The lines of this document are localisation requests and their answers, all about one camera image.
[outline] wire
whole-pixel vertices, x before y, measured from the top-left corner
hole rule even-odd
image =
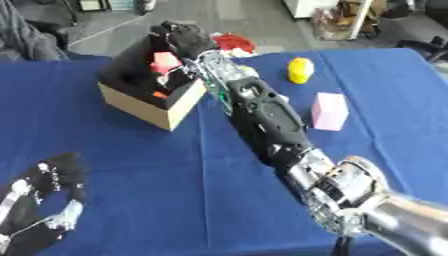
[[[125,26],[125,25],[127,25],[127,24],[130,24],[130,23],[135,22],[135,21],[137,21],[137,20],[139,20],[139,19],[142,19],[142,18],[144,18],[145,16],[146,16],[146,14],[143,15],[143,16],[134,18],[134,19],[132,19],[132,20],[128,20],[128,21],[125,21],[125,22],[123,22],[123,23],[120,23],[120,24],[118,24],[118,25],[116,25],[116,26],[113,26],[113,27],[111,27],[111,28],[104,29],[104,30],[102,30],[102,31],[99,31],[99,32],[93,34],[93,35],[90,35],[90,36],[81,38],[81,39],[79,39],[79,40],[77,40],[77,41],[74,41],[74,42],[70,43],[70,44],[68,45],[68,47],[72,47],[72,46],[74,46],[74,45],[76,45],[76,44],[82,43],[82,42],[84,42],[84,41],[90,40],[90,39],[95,38],[95,37],[97,37],[97,36],[100,36],[100,35],[106,34],[106,33],[108,33],[108,32],[111,32],[111,31],[113,31],[113,30],[115,30],[115,29],[117,29],[117,28],[123,27],[123,26]]]

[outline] white cabinet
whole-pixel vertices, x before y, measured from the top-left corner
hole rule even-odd
[[[294,18],[309,18],[316,8],[334,7],[339,0],[283,0]]]

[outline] black robotic arm segment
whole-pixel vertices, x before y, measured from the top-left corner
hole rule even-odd
[[[247,77],[227,83],[230,122],[261,162],[286,170],[312,147],[304,123],[264,81]]]

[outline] open box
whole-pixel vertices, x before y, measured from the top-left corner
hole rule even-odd
[[[105,101],[135,117],[173,131],[206,92],[200,79],[181,79],[167,98],[154,96],[157,80],[149,71],[155,51],[168,51],[160,39],[149,35],[118,55],[99,74]]]

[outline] orange object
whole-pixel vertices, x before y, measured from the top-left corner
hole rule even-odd
[[[162,92],[159,92],[159,91],[155,91],[152,95],[155,97],[158,97],[158,98],[162,98],[162,99],[168,98],[168,95],[166,95]]]

